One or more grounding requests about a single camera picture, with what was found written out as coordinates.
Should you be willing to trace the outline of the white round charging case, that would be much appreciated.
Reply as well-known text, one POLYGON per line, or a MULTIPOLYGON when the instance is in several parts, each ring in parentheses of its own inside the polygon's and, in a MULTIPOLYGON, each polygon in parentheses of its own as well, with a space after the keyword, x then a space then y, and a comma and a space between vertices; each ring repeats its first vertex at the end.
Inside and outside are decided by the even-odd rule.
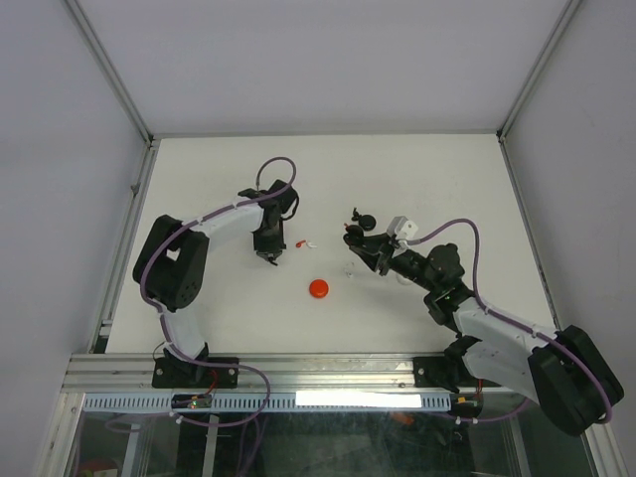
POLYGON ((401 284, 401 285, 404 285, 404 286, 410 286, 410 285, 412 285, 412 281, 411 281, 411 280, 409 280, 409 279, 407 279, 407 278, 405 278, 405 277, 402 277, 401 275, 398 275, 398 276, 397 276, 397 282, 398 282, 399 284, 401 284))

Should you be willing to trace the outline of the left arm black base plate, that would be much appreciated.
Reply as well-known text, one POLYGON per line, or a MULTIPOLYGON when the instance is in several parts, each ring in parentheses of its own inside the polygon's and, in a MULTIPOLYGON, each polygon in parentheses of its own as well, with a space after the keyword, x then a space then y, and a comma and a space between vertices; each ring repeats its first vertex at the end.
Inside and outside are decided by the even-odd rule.
POLYGON ((208 357, 207 361, 211 367, 181 361, 170 354, 156 358, 151 386, 160 390, 206 390, 211 385, 215 385, 216 390, 224 390, 238 386, 238 358, 208 357))

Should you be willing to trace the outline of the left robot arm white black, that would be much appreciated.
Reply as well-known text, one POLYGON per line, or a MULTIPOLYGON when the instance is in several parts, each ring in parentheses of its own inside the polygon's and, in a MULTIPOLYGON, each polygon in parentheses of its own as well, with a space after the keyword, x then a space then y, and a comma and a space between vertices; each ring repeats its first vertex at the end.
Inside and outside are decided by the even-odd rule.
POLYGON ((284 223, 299 195, 276 180, 267 190, 245 189, 220 209, 188 223, 168 215, 155 220, 133 267, 142 299, 159 314, 174 375, 187 386, 208 374, 208 345, 191 305, 202 291, 209 254, 226 242, 252 235, 255 254, 277 265, 286 250, 284 223))

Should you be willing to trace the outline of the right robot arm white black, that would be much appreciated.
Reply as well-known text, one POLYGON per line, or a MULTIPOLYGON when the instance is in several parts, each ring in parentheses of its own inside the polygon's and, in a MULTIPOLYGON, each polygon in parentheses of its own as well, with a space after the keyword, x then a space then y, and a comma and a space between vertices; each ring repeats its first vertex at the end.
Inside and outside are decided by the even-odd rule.
POLYGON ((572 436, 611 418, 625 392, 615 374, 579 327, 562 330, 506 315, 465 284, 453 243, 422 255, 396 234, 368 236, 348 226, 349 250, 373 272, 398 276, 426 290, 431 318, 456 339, 428 378, 455 393, 472 379, 495 383, 536 403, 559 430, 572 436))

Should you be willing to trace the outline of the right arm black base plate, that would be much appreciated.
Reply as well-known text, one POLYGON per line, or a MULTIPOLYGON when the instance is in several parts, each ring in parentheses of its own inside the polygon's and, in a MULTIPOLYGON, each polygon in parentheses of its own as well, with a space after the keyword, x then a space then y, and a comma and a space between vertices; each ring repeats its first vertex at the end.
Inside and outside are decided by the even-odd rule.
POLYGON ((412 360, 412 374, 417 388, 443 388, 458 393, 460 388, 476 388, 479 379, 464 363, 464 357, 446 354, 416 356, 412 360))

